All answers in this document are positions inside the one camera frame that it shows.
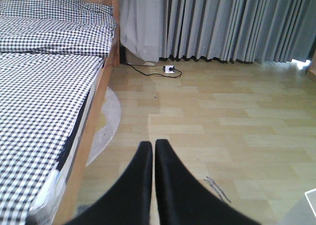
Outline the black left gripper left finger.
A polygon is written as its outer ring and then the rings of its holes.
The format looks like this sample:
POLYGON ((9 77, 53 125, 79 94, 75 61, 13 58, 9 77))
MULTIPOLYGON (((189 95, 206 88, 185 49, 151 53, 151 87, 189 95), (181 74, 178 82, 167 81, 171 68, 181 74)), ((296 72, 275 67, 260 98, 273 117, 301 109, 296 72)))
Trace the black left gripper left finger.
POLYGON ((148 225, 152 196, 153 148, 140 142, 114 185, 68 225, 148 225))

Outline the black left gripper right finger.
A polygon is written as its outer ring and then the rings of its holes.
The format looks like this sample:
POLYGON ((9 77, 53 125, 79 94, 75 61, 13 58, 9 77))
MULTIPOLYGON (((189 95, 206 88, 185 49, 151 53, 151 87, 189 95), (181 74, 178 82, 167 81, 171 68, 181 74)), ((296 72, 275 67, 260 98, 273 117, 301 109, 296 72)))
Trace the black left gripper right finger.
POLYGON ((208 191, 185 167, 167 139, 155 143, 155 185, 162 225, 256 225, 208 191))

